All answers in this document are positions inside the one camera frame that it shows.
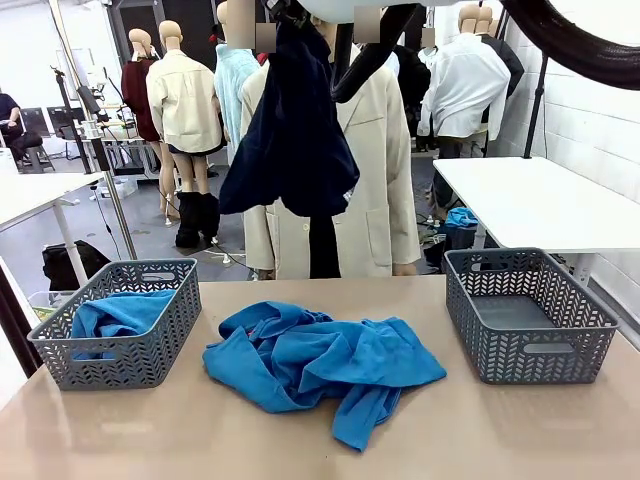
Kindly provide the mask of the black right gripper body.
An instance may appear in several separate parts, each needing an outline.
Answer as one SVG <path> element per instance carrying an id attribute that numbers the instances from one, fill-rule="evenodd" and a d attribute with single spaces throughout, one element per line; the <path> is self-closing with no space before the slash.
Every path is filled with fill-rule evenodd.
<path id="1" fill-rule="evenodd" d="M 263 0 L 263 6 L 277 26 L 289 24 L 302 28 L 311 17 L 298 0 Z"/>

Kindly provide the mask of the grey plastic lattice basket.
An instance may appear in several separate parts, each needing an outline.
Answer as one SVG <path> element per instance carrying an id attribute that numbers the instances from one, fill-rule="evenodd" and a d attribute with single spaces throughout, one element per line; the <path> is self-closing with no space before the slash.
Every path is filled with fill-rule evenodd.
<path id="1" fill-rule="evenodd" d="M 153 388 L 169 373 L 202 310 L 193 258 L 112 262 L 28 335 L 62 390 Z M 142 335 L 70 337 L 76 310 L 113 293 L 176 291 Z"/>
<path id="2" fill-rule="evenodd" d="M 451 250 L 446 306 L 479 379 L 495 385 L 590 384 L 618 322 L 548 253 Z"/>

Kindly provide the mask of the mannequin with light blue shirt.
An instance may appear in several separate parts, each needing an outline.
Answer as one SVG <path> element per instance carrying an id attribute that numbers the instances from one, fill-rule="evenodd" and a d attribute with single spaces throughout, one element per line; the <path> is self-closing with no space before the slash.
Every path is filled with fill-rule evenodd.
<path id="1" fill-rule="evenodd" d="M 216 15 L 224 39 L 217 40 L 214 86 L 227 141 L 228 164 L 231 165 L 240 142 L 242 87 L 249 76 L 259 68 L 259 63 L 251 50 L 231 48 L 228 45 L 231 29 L 228 25 L 226 0 L 217 6 Z"/>

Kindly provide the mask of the white rounded table top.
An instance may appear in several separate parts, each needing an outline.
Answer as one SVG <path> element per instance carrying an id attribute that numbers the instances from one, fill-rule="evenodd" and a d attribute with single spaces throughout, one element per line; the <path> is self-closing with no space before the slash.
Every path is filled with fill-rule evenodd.
<path id="1" fill-rule="evenodd" d="M 433 162 L 504 248 L 595 254 L 640 250 L 640 204 L 540 157 Z"/>

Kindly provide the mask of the mannequin with cream jacket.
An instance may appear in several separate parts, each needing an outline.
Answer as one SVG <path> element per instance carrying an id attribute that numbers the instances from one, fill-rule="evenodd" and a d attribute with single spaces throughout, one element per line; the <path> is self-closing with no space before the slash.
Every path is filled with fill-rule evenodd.
<path id="1" fill-rule="evenodd" d="M 194 249 L 217 236 L 219 201 L 210 190 L 207 156 L 220 150 L 223 140 L 214 89 L 214 73 L 181 49 L 178 23 L 165 20 L 159 35 L 166 52 L 153 62 L 146 76 L 151 118 L 177 167 L 180 225 L 175 244 Z"/>

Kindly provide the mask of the silver metal pole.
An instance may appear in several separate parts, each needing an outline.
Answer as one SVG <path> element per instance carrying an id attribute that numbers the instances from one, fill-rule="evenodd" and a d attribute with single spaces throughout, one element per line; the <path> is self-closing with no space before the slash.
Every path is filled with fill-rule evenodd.
<path id="1" fill-rule="evenodd" d="M 61 14 L 61 10 L 60 10 L 60 6 L 59 6 L 59 1 L 58 0 L 47 0 L 48 4 L 49 4 L 49 8 L 51 11 L 51 16 L 53 18 L 53 22 L 54 22 L 54 26 L 56 29 L 56 32 L 58 34 L 60 43 L 62 45 L 63 51 L 64 51 L 64 55 L 65 58 L 67 60 L 67 63 L 69 65 L 70 71 L 71 71 L 71 76 L 72 76 L 72 80 L 73 80 L 73 84 L 76 87 L 76 90 L 79 88 L 80 85 L 83 85 L 80 81 L 80 77 L 77 73 L 77 69 L 76 69 L 76 63 L 74 61 L 73 55 L 72 55 L 72 49 L 71 49 L 71 45 L 69 42 L 69 39 L 67 37 L 66 31 L 65 31 L 65 26 L 64 26 L 64 21 L 62 18 L 62 14 Z M 106 182 L 106 186 L 109 192 L 109 196 L 112 200 L 112 204 L 114 207 L 114 212 L 115 212 L 115 216 L 116 219 L 118 221 L 119 227 L 120 227 L 120 231 L 121 231 L 121 235 L 122 238 L 124 240 L 124 244 L 127 250 L 127 253 L 130 257 L 131 260 L 136 260 L 137 259 L 137 253 L 135 250 L 135 246 L 128 228 L 128 224 L 126 221 L 126 217 L 124 214 L 124 210 L 120 201 L 120 198 L 118 196 L 117 193 L 117 188 L 116 188 L 116 184 L 115 184 L 115 180 L 114 177 L 111 173 L 111 167 L 110 167 L 110 171 L 109 172 L 102 172 L 104 175 L 104 179 Z"/>

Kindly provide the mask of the black light stand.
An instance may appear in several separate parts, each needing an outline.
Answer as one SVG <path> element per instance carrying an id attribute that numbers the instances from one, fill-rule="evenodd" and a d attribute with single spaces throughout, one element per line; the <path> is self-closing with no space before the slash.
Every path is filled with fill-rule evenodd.
<path id="1" fill-rule="evenodd" d="M 534 102 L 533 102 L 533 107 L 530 115 L 525 147 L 523 151 L 523 158 L 526 158 L 526 159 L 529 159 L 531 157 L 531 150 L 533 146 L 534 135 L 536 132 L 538 115 L 539 115 L 540 106 L 541 106 L 544 92 L 545 92 L 545 77 L 546 77 L 546 71 L 548 66 L 548 60 L 549 60 L 548 55 L 543 53 L 541 57 L 541 66 L 540 66 L 540 72 L 538 74 L 538 81 L 537 81 L 536 89 L 534 91 Z"/>

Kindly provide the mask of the mannequin with white shirt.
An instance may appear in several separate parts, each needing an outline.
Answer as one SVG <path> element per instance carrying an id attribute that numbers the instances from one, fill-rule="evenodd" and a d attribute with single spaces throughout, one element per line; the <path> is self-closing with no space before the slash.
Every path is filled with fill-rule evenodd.
<path id="1" fill-rule="evenodd" d="M 498 138 L 511 72 L 479 34 L 459 33 L 440 47 L 421 102 L 417 132 L 466 141 L 486 133 Z"/>

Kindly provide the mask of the dark stool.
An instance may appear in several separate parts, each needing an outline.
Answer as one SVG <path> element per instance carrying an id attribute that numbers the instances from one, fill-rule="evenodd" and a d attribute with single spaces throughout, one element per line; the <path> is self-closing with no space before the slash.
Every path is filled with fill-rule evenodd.
<path id="1" fill-rule="evenodd" d="M 47 169 L 52 171 L 55 170 L 55 167 L 43 146 L 27 148 L 25 160 L 27 168 L 31 173 L 42 174 Z"/>

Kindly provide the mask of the navy blue garment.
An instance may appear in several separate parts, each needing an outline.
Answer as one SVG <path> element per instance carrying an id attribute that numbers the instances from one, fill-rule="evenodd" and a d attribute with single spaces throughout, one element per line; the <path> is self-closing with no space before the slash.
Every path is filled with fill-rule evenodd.
<path id="1" fill-rule="evenodd" d="M 346 211 L 360 176 L 331 98 L 330 48 L 282 23 L 259 103 L 220 191 L 223 214 L 281 201 L 300 217 Z"/>

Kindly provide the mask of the blue cloth heap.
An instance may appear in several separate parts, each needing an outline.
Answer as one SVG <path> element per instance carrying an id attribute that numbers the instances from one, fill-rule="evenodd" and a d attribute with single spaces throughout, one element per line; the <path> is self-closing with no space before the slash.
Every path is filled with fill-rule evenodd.
<path id="1" fill-rule="evenodd" d="M 478 219 L 471 209 L 455 207 L 447 213 L 445 225 L 449 228 L 473 228 L 478 225 Z"/>

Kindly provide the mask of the seated person in dark clothes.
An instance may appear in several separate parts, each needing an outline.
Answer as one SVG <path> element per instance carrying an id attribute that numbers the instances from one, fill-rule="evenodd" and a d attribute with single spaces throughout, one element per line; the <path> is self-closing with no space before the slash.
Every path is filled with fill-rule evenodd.
<path id="1" fill-rule="evenodd" d="M 22 161 L 27 149 L 42 145 L 42 137 L 23 127 L 20 107 L 8 94 L 0 91 L 0 133 L 16 162 Z"/>

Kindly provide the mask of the black frame beam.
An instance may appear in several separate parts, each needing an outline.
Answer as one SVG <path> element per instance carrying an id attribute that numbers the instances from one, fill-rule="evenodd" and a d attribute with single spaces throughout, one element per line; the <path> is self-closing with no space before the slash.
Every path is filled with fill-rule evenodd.
<path id="1" fill-rule="evenodd" d="M 42 365 L 42 359 L 27 336 L 31 328 L 18 302 L 9 278 L 0 267 L 0 327 L 27 378 Z"/>

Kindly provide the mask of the mannequin with maroon top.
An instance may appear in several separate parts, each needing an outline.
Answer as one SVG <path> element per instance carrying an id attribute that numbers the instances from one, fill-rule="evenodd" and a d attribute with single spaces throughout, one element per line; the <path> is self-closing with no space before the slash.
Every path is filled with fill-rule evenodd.
<path id="1" fill-rule="evenodd" d="M 152 56 L 151 36 L 142 29 L 129 31 L 133 47 L 131 59 L 122 67 L 121 90 L 123 102 L 135 116 L 139 136 L 147 142 L 159 142 L 149 106 L 146 77 L 155 59 Z"/>

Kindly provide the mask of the black computer monitor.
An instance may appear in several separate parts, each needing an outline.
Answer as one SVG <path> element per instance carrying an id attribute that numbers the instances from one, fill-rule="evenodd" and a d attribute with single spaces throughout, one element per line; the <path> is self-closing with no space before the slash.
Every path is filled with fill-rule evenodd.
<path id="1" fill-rule="evenodd" d="M 21 120 L 23 124 L 23 129 L 26 132 L 33 132 L 38 134 L 41 137 L 50 136 L 45 115 L 41 107 L 22 109 Z"/>

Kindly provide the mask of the white table leg frame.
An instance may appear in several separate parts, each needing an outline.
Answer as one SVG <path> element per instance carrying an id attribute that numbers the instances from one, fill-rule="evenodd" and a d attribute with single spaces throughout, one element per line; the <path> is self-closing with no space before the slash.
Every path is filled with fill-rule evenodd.
<path id="1" fill-rule="evenodd" d="M 578 253 L 571 261 L 573 276 L 587 287 L 593 275 L 599 276 L 604 272 L 605 258 L 600 253 Z"/>

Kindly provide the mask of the white board panel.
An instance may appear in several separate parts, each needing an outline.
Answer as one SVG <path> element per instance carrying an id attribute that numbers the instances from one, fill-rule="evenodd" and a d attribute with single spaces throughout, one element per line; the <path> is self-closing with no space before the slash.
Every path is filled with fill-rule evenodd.
<path id="1" fill-rule="evenodd" d="M 15 294 L 20 312 L 27 320 L 27 333 L 33 326 L 33 311 L 27 298 L 11 273 L 5 260 L 0 256 L 0 270 L 6 275 L 10 289 Z M 26 383 L 27 376 L 24 373 L 9 340 L 0 326 L 0 411 L 7 405 L 11 398 Z"/>

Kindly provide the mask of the mannequin with black jacket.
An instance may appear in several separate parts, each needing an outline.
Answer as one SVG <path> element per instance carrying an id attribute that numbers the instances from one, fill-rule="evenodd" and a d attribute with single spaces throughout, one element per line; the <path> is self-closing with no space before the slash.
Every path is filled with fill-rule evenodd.
<path id="1" fill-rule="evenodd" d="M 518 56 L 504 40 L 492 36 L 492 33 L 496 33 L 497 23 L 493 20 L 490 7 L 482 6 L 480 8 L 479 21 L 487 22 L 486 27 L 481 27 L 480 24 L 476 25 L 476 32 L 480 35 L 482 42 L 489 45 L 496 52 L 510 72 L 511 78 L 506 96 L 509 99 L 524 74 L 524 67 Z"/>

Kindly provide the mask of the white rectangular table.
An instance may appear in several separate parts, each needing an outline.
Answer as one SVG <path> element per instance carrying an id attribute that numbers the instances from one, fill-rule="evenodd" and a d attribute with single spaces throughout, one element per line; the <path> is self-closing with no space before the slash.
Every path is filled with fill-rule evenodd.
<path id="1" fill-rule="evenodd" d="M 8 174 L 0 178 L 0 232 L 52 209 L 76 279 L 83 287 L 88 277 L 63 211 L 64 206 L 75 203 L 66 200 L 65 196 L 103 178 L 102 172 Z"/>

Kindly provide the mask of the black bag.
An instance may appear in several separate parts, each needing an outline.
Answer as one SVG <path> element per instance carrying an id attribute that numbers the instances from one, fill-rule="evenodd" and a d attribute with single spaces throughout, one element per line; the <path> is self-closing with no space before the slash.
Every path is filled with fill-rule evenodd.
<path id="1" fill-rule="evenodd" d="M 93 245 L 78 240 L 75 242 L 87 278 L 90 279 L 111 260 Z M 79 288 L 69 254 L 64 244 L 46 247 L 42 251 L 43 272 L 50 280 L 51 291 L 75 291 Z"/>

